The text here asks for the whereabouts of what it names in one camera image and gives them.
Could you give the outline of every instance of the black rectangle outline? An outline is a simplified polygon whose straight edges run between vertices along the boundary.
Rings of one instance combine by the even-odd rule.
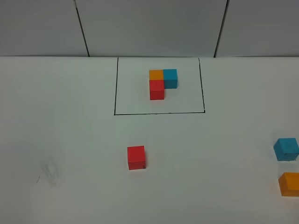
[[[114,115],[150,115],[150,114],[189,114],[189,113],[206,113],[205,109],[205,101],[204,101],[204,90],[202,88],[202,78],[201,78],[201,68],[200,68],[200,60],[198,58],[199,62],[199,76],[200,76],[200,86],[201,86],[201,95],[202,95],[202,103],[204,106],[204,111],[203,112],[174,112],[174,113],[118,113],[115,114],[116,112],[116,96],[117,96],[117,79],[118,79],[118,59],[117,58],[117,69],[116,69],[116,84],[115,84],[115,102],[114,102]]]

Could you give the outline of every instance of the cube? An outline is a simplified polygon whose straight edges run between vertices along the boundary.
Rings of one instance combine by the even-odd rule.
[[[164,99],[164,81],[163,80],[150,80],[149,81],[149,95],[150,100]]]
[[[299,147],[295,138],[278,139],[274,145],[278,161],[292,161],[299,155]]]
[[[176,89],[178,87],[178,74],[176,69],[164,69],[164,87],[166,89]]]
[[[299,173],[284,173],[278,183],[282,196],[299,196]]]
[[[144,146],[128,147],[128,166],[129,169],[145,169]]]
[[[163,80],[163,70],[149,70],[150,80]]]

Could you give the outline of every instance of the blue block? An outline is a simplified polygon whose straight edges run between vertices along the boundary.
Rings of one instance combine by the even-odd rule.
[[[278,139],[274,145],[278,161],[292,161],[299,155],[299,147],[295,138]]]
[[[176,69],[164,69],[164,88],[176,89],[178,87],[178,74]]]

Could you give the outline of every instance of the red cube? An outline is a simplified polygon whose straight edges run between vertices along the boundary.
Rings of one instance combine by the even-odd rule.
[[[129,169],[145,169],[144,146],[128,147],[128,165]]]
[[[164,80],[149,81],[150,100],[164,99]]]

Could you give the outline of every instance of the orange cube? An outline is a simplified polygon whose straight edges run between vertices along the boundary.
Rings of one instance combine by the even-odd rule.
[[[282,196],[299,197],[299,173],[284,173],[278,182]]]
[[[163,70],[149,70],[150,80],[163,80]]]

